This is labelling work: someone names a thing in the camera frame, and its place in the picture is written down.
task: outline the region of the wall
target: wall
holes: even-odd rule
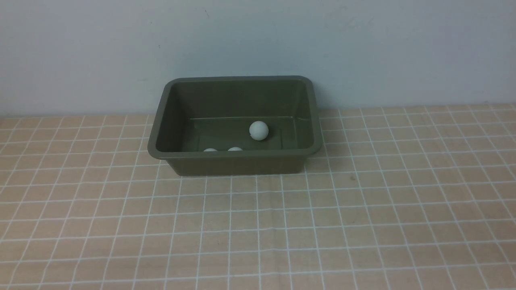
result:
[[[309,77],[321,107],[516,101],[515,0],[2,0],[0,115],[152,112],[177,77]]]

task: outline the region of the rectangular bin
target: rectangular bin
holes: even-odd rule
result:
[[[269,127],[263,141],[249,134],[258,120]],[[322,142],[305,77],[179,78],[163,90],[148,151],[181,176],[282,174],[302,171]]]

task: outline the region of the white grid line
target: white grid line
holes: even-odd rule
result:
[[[106,178],[108,178],[110,171],[111,171],[111,169],[109,168],[109,169],[107,170],[107,173],[106,173]],[[102,187],[102,191],[104,191],[105,187],[106,187],[106,183],[104,182],[104,185],[103,185],[103,187]],[[97,210],[99,209],[100,201],[101,201],[101,200],[99,199],[99,200],[98,200],[98,202],[97,202],[97,204],[96,204],[96,207],[95,207],[95,211],[94,211],[94,213],[93,213],[93,216],[96,216]],[[92,227],[93,227],[93,222],[94,222],[94,221],[95,221],[95,219],[94,219],[94,218],[92,218],[92,219],[91,219],[91,222],[90,222],[90,226],[89,226],[89,228],[88,228],[88,233],[86,234],[86,239],[84,240],[83,248],[82,248],[82,250],[80,251],[80,254],[79,254],[79,261],[77,262],[77,264],[75,264],[75,268],[74,268],[74,270],[73,270],[73,275],[72,275],[72,283],[70,284],[70,290],[72,289],[72,284],[73,284],[73,282],[75,281],[75,276],[76,276],[76,274],[77,274],[77,268],[79,267],[80,258],[81,258],[81,257],[83,257],[83,255],[84,255],[84,250],[86,249],[86,244],[87,244],[87,242],[88,242],[88,237],[89,237],[89,235],[90,235],[90,232],[91,232],[91,229],[92,229]],[[63,229],[65,228],[65,225],[66,225],[66,222],[63,224],[63,228],[61,229],[61,233],[59,234],[59,236],[61,236],[61,234],[62,234],[62,232],[63,232]]]
[[[447,152],[449,152],[448,146],[446,145],[446,143],[444,142],[444,140],[442,140],[442,142],[443,142],[443,145],[444,145],[444,148],[446,149],[446,151],[447,151]],[[455,160],[454,160],[453,158],[452,158],[451,160],[452,160],[453,164],[456,166],[457,164],[456,164]],[[437,174],[435,173],[435,171],[434,171],[433,169],[432,169],[432,172],[433,172],[433,174],[434,174],[434,178],[439,182],[439,179],[437,178]],[[463,184],[467,187],[467,190],[468,190],[468,192],[469,192],[469,194],[470,194],[470,196],[471,196],[471,199],[473,200],[473,202],[475,202],[475,199],[473,198],[473,195],[471,194],[470,189],[469,189],[469,187],[467,186],[467,182],[465,181],[464,177],[462,176],[462,173],[460,172],[460,170],[458,170],[458,172],[459,172],[459,175],[460,175],[460,178],[461,178],[461,180],[462,180]],[[447,197],[446,195],[443,195],[443,196],[444,196],[445,200],[446,200],[446,201],[448,201],[448,197]],[[449,208],[449,210],[450,210],[450,212],[451,212],[451,215],[454,217],[454,219],[455,219],[455,220],[457,220],[457,217],[456,217],[456,215],[455,215],[455,212],[453,211],[453,209],[452,209],[452,207],[450,206],[450,204],[448,204],[448,208]],[[460,231],[460,233],[461,233],[461,235],[462,235],[462,238],[463,238],[464,240],[466,240],[466,235],[464,234],[464,231],[462,230],[462,228],[461,228],[461,227],[459,227],[459,231]],[[467,250],[468,250],[468,252],[470,253],[471,257],[473,257],[473,261],[475,261],[475,265],[476,265],[476,267],[477,267],[478,272],[480,273],[480,276],[481,276],[481,278],[482,278],[482,281],[483,281],[483,283],[484,283],[484,286],[485,286],[485,287],[489,287],[489,286],[488,286],[488,283],[487,283],[487,281],[486,281],[486,277],[484,277],[484,275],[483,275],[483,273],[482,273],[482,269],[480,269],[480,266],[478,265],[477,258],[476,258],[476,257],[475,257],[475,255],[473,254],[473,251],[471,250],[470,245],[469,245],[469,244],[466,244],[466,246],[467,246]]]
[[[125,120],[124,120],[124,126],[123,126],[123,127],[125,127],[125,123],[126,123],[126,122],[127,122],[127,116],[125,117]],[[119,140],[118,140],[117,147],[120,145],[120,141],[121,141],[121,140],[122,140],[122,139],[119,139]],[[143,144],[143,140],[144,140],[144,138],[143,138],[143,136],[142,136],[141,141],[140,141],[140,147],[141,147],[141,145]],[[138,156],[139,156],[139,155],[140,155],[140,153],[138,152],[138,153],[137,153],[137,155],[136,155],[136,160],[138,160]],[[131,184],[133,183],[133,179],[134,179],[134,172],[135,172],[135,171],[136,171],[136,167],[134,167],[134,168],[133,168],[133,172],[131,173],[131,181],[129,181],[129,187],[127,188],[127,192],[126,192],[126,194],[125,194],[125,197],[126,197],[126,198],[124,199],[124,203],[123,203],[123,205],[122,205],[122,211],[120,212],[120,217],[119,217],[119,219],[118,219],[118,224],[117,224],[117,230],[116,230],[116,233],[118,233],[118,231],[120,230],[120,224],[122,223],[122,216],[123,216],[123,213],[124,213],[124,210],[125,210],[125,205],[127,204],[127,196],[129,196],[129,190],[130,190],[130,188],[131,188]],[[140,248],[140,250],[142,250],[142,249],[143,249],[143,240],[144,240],[144,239],[145,239],[145,236],[143,236],[143,239],[142,239],[142,242],[141,242],[141,248]],[[115,249],[115,240],[116,240],[116,238],[114,238],[114,239],[113,239],[113,242],[112,242],[112,244],[111,244],[111,250],[109,251],[109,256],[107,257],[106,266],[105,266],[105,268],[104,268],[104,275],[102,276],[102,280],[103,280],[103,281],[105,281],[105,280],[106,280],[107,270],[108,270],[108,268],[109,268],[109,262],[111,261],[111,258],[112,258],[112,256],[113,256],[113,250]],[[82,256],[82,255],[83,255],[85,247],[86,247],[86,242],[84,243],[84,247],[83,247],[83,250],[82,250],[82,252],[81,252],[81,255],[80,255],[80,256]],[[140,261],[140,258],[138,258],[138,261],[137,261],[137,266],[136,266],[136,269],[135,269],[135,275],[136,275],[136,273],[138,272],[138,264],[139,264],[139,261]],[[104,282],[102,282],[102,283],[101,283],[101,285],[100,285],[100,289],[102,290],[103,288],[104,288]]]
[[[391,132],[391,136],[392,136],[392,137],[393,137],[393,139],[394,139],[394,134],[392,133],[392,130],[391,130],[391,128],[390,128],[390,127],[389,127],[389,131]],[[395,144],[396,144],[396,150],[397,150],[397,151],[398,151],[398,153],[399,153],[399,147],[398,147],[398,144],[397,144],[397,143],[395,143]],[[404,167],[404,168],[405,168],[405,170],[406,170],[406,169],[407,169],[407,166],[405,165],[405,161],[404,161],[404,160],[403,160],[403,158],[401,157],[401,153],[400,153],[400,159],[401,159],[401,163],[403,164],[403,167]],[[376,162],[378,163],[378,167],[380,167],[380,160],[378,160],[378,156],[376,156]],[[387,179],[385,178],[385,175],[384,175],[383,171],[381,171],[381,173],[382,173],[383,182],[384,182],[384,183],[385,183],[385,185],[387,186]],[[412,178],[410,177],[410,175],[408,174],[408,172],[407,172],[407,175],[409,176],[410,183],[411,183],[411,184],[414,184],[414,183],[412,182]],[[403,230],[403,227],[401,226],[401,220],[399,219],[398,211],[396,210],[396,207],[394,206],[394,200],[392,199],[391,191],[389,190],[389,188],[387,188],[387,193],[388,193],[388,195],[389,195],[389,200],[390,200],[390,201],[391,201],[391,203],[392,203],[392,207],[393,207],[393,209],[394,209],[394,214],[396,215],[396,220],[398,221],[399,229],[400,229],[400,231],[401,231],[401,233],[402,233],[402,235],[403,235],[403,239],[405,240],[405,243],[406,243],[406,244],[408,244],[407,235],[405,234],[405,231]],[[408,253],[409,253],[409,256],[410,256],[410,260],[411,260],[411,262],[412,262],[412,265],[415,267],[416,263],[415,263],[415,261],[414,261],[414,257],[413,257],[413,255],[412,255],[412,251],[410,251],[409,246],[407,246],[407,251],[408,251]],[[418,273],[417,271],[415,271],[415,273],[416,273],[417,282],[419,283],[419,285],[420,285],[421,289],[423,289],[423,284],[422,284],[422,282],[421,282],[421,279],[420,279],[419,273]]]
[[[308,176],[306,174],[306,168],[304,170],[305,174],[304,174],[304,181],[307,185],[307,188],[310,188],[309,184],[308,184]],[[315,230],[315,218],[314,218],[314,208],[312,206],[312,199],[310,198],[310,195],[308,195],[308,203],[310,205],[310,216],[312,217],[312,228],[313,228],[313,233],[314,233],[314,239],[315,239],[315,249],[317,251],[317,259],[319,260],[319,271],[320,271],[320,277],[321,277],[321,282],[322,282],[322,290],[326,290],[326,285],[325,285],[325,282],[324,282],[324,275],[323,275],[323,262],[321,260],[321,254],[320,254],[320,250],[319,250],[319,241],[317,240],[317,231]]]
[[[281,202],[283,204],[283,222],[285,226],[285,247],[287,249],[287,260],[288,260],[288,277],[290,279],[291,290],[294,290],[294,285],[292,283],[292,264],[290,259],[290,242],[288,240],[288,227],[287,227],[287,213],[285,208],[285,191],[283,190],[283,174],[280,175],[280,184],[281,184]]]

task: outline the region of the pink tiled surface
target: pink tiled surface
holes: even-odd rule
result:
[[[153,116],[0,119],[0,290],[514,289],[514,104],[322,110],[292,175],[181,178]]]

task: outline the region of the ball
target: ball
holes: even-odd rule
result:
[[[262,121],[256,121],[249,127],[249,134],[254,140],[262,141],[269,135],[269,127]]]

